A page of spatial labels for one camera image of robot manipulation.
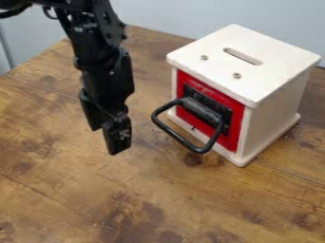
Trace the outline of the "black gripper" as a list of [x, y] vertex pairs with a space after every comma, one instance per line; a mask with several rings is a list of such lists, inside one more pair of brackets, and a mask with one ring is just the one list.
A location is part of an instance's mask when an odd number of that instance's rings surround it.
[[125, 100], [135, 92], [132, 61], [123, 47], [92, 50], [73, 48], [73, 65], [81, 71], [80, 104], [92, 131], [103, 130], [108, 153], [115, 156], [131, 147], [132, 125]]

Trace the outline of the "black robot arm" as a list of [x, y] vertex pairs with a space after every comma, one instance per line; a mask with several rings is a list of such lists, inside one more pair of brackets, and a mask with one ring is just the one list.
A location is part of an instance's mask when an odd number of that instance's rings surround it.
[[73, 50], [73, 65], [81, 72], [80, 104], [89, 128], [103, 132], [108, 153], [131, 147], [132, 125], [127, 98], [135, 92], [132, 61], [120, 45], [125, 24], [109, 0], [0, 0], [0, 19], [18, 15], [33, 5], [59, 21]]

